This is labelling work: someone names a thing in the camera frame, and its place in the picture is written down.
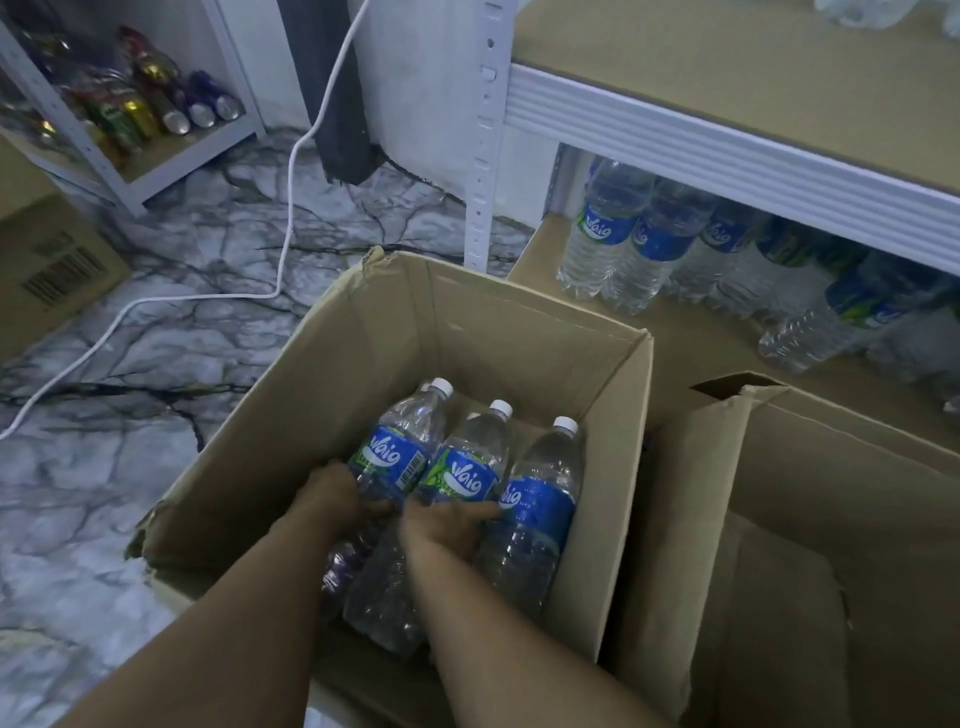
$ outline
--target bottle label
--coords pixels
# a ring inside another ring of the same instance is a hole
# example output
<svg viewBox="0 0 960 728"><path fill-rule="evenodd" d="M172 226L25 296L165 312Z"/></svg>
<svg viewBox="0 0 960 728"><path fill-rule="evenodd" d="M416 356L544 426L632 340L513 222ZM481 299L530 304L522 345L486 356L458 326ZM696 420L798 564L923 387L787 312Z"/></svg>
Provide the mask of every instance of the bottle label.
<svg viewBox="0 0 960 728"><path fill-rule="evenodd" d="M739 253L750 242L747 226L730 220L710 220L700 239L717 253Z"/></svg>
<svg viewBox="0 0 960 728"><path fill-rule="evenodd" d="M550 483L534 477L514 478L500 496L503 519L538 530L564 550L573 521L573 498Z"/></svg>
<svg viewBox="0 0 960 728"><path fill-rule="evenodd" d="M486 463L462 450L443 447L422 485L460 500L486 500L496 481L496 472Z"/></svg>
<svg viewBox="0 0 960 728"><path fill-rule="evenodd" d="M827 304L845 324L869 330L883 328L906 313L864 286L855 274L842 277L827 289Z"/></svg>
<svg viewBox="0 0 960 728"><path fill-rule="evenodd" d="M771 263L783 268L800 268L813 255L813 245L793 226L771 225L756 242L756 249Z"/></svg>
<svg viewBox="0 0 960 728"><path fill-rule="evenodd" d="M630 236L635 224L636 217L603 217L590 205L584 205L577 221L580 232L598 245L619 245Z"/></svg>
<svg viewBox="0 0 960 728"><path fill-rule="evenodd" d="M370 441L353 454L349 465L355 471L372 471L406 493L429 459L419 443L399 430L381 425L373 431Z"/></svg>
<svg viewBox="0 0 960 728"><path fill-rule="evenodd" d="M683 237L674 235L640 218L636 228L634 228L633 240L636 251L643 257L666 262L683 257L684 253L690 249L690 244L695 237L696 235L685 235Z"/></svg>

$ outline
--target soda can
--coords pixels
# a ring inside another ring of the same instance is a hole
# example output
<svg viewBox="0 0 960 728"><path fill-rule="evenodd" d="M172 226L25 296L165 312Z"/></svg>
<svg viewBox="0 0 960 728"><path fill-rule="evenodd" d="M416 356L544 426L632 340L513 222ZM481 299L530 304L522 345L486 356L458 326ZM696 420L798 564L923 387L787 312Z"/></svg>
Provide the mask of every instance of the soda can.
<svg viewBox="0 0 960 728"><path fill-rule="evenodd" d="M177 136L183 136L190 131L190 119L173 105L162 90L149 86L144 86L140 90L159 117L164 129Z"/></svg>
<svg viewBox="0 0 960 728"><path fill-rule="evenodd" d="M129 88L119 94L120 107L136 125L140 135L147 141L160 136L159 126L153 111L136 91Z"/></svg>
<svg viewBox="0 0 960 728"><path fill-rule="evenodd" d="M224 90L206 71L194 71L190 74L190 85L224 121L233 121L243 114L243 104Z"/></svg>
<svg viewBox="0 0 960 728"><path fill-rule="evenodd" d="M170 100L183 113L190 117L190 121L201 129L209 129L217 123L217 115L213 109L201 101L187 84L172 81L167 85Z"/></svg>

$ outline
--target box flap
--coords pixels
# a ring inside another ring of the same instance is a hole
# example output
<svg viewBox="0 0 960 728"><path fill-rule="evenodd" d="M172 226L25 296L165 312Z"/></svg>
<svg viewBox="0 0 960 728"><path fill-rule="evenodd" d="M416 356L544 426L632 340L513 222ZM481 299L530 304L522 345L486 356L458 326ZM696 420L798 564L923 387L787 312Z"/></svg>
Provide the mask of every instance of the box flap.
<svg viewBox="0 0 960 728"><path fill-rule="evenodd" d="M755 402L734 397L657 432L636 561L621 571L612 671L671 720L690 694L690 663L707 602L740 445Z"/></svg>

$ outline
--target plastic water bottle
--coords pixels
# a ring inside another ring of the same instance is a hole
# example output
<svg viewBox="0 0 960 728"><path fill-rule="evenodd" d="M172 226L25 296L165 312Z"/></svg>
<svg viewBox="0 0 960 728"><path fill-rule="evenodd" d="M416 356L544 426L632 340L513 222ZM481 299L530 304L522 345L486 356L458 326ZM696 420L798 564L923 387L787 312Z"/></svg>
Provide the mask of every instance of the plastic water bottle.
<svg viewBox="0 0 960 728"><path fill-rule="evenodd" d="M450 382L438 377L383 413L370 439L348 462L361 498L388 498L397 505L403 502L444 438L444 402L452 394ZM321 590L322 623L330 623L340 612L350 583L383 530L382 522L370 522L330 552Z"/></svg>
<svg viewBox="0 0 960 728"><path fill-rule="evenodd" d="M660 180L623 246L603 297L613 308L635 314L647 307L700 234L717 198L702 189Z"/></svg>
<svg viewBox="0 0 960 728"><path fill-rule="evenodd" d="M797 274L815 250L817 237L806 225L773 218L756 245L737 256L736 265L709 294L709 304L747 318L773 304L778 286Z"/></svg>
<svg viewBox="0 0 960 728"><path fill-rule="evenodd" d="M596 296L650 200L656 177L611 159L597 158L584 207L566 241L557 271L561 287L578 299Z"/></svg>
<svg viewBox="0 0 960 728"><path fill-rule="evenodd" d="M670 291L684 301L699 303L737 261L770 220L762 210L721 199L707 226L670 277Z"/></svg>
<svg viewBox="0 0 960 728"><path fill-rule="evenodd" d="M487 523L474 561L530 619L540 613L550 590L580 498L584 463L576 434L576 422L558 417L516 461L500 496L503 517Z"/></svg>
<svg viewBox="0 0 960 728"><path fill-rule="evenodd" d="M899 327L867 349L878 369L913 382L941 372L960 373L960 302Z"/></svg>
<svg viewBox="0 0 960 728"><path fill-rule="evenodd" d="M424 504L499 497L500 478L510 454L507 421L513 412L507 402L494 400L486 412L457 427L437 452L414 491L415 497ZM344 619L401 657L410 657L423 642L396 522L354 581Z"/></svg>
<svg viewBox="0 0 960 728"><path fill-rule="evenodd" d="M810 229L813 257L807 265L783 276L770 292L757 316L764 324L778 326L800 316L824 295L829 286L855 268L870 248L844 237Z"/></svg>
<svg viewBox="0 0 960 728"><path fill-rule="evenodd" d="M874 251L809 311L767 331L760 354L784 369L803 372L942 295L949 284L939 271Z"/></svg>

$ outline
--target barcode label on box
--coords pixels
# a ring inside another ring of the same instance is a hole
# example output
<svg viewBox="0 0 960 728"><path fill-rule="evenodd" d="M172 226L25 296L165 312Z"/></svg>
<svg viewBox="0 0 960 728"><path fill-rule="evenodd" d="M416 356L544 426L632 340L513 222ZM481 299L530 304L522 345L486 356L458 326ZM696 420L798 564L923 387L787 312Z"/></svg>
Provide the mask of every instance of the barcode label on box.
<svg viewBox="0 0 960 728"><path fill-rule="evenodd" d="M89 250L78 247L23 281L23 288L46 305L57 305L107 268Z"/></svg>

